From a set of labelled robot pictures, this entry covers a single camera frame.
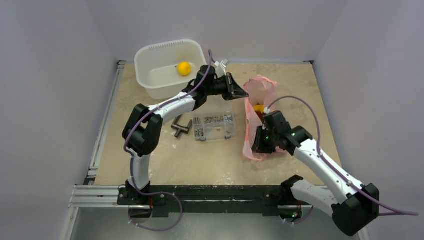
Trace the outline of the pink plastic bag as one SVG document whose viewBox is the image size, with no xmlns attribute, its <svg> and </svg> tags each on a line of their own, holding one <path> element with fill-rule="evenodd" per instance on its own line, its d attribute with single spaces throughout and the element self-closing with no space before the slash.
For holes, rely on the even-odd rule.
<svg viewBox="0 0 424 240">
<path fill-rule="evenodd" d="M 251 78 L 243 85 L 243 89 L 249 94 L 244 99 L 246 112 L 246 131 L 242 154 L 249 160 L 263 161 L 269 154 L 255 153 L 252 151 L 257 127 L 263 125 L 264 109 L 278 98 L 277 82 L 262 75 Z"/>
</svg>

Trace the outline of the orange fake fruit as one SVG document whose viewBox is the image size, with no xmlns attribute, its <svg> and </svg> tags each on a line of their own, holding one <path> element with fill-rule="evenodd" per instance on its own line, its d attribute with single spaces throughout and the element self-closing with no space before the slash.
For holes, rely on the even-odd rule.
<svg viewBox="0 0 424 240">
<path fill-rule="evenodd" d="M 253 109 L 257 114 L 262 115 L 264 113 L 265 107 L 264 107 L 264 105 L 254 105 Z"/>
</svg>

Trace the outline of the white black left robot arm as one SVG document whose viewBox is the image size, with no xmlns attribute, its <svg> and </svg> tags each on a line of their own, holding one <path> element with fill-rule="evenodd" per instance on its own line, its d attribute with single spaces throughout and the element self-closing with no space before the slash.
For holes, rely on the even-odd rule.
<svg viewBox="0 0 424 240">
<path fill-rule="evenodd" d="M 118 205 L 148 203 L 153 196 L 149 192 L 150 157 L 159 144 L 163 125 L 199 109 L 209 96 L 232 101 L 247 98 L 249 94 L 236 83 L 231 73 L 218 74 L 216 67 L 203 65 L 176 96 L 156 105 L 134 107 L 122 132 L 123 149 L 130 155 L 130 164 L 129 177 L 119 193 Z"/>
</svg>

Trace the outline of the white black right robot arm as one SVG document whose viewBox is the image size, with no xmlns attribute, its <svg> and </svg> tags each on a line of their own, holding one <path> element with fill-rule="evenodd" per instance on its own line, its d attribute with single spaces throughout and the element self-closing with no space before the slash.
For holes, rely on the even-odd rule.
<svg viewBox="0 0 424 240">
<path fill-rule="evenodd" d="M 291 127 L 281 111 L 263 115 L 256 129 L 252 151 L 260 154 L 288 152 L 304 163 L 326 185 L 326 189 L 294 175 L 280 185 L 279 200 L 292 204 L 306 202 L 328 214 L 337 228 L 354 236 L 380 214 L 376 203 L 380 191 L 372 183 L 364 185 L 336 164 L 302 126 Z"/>
</svg>

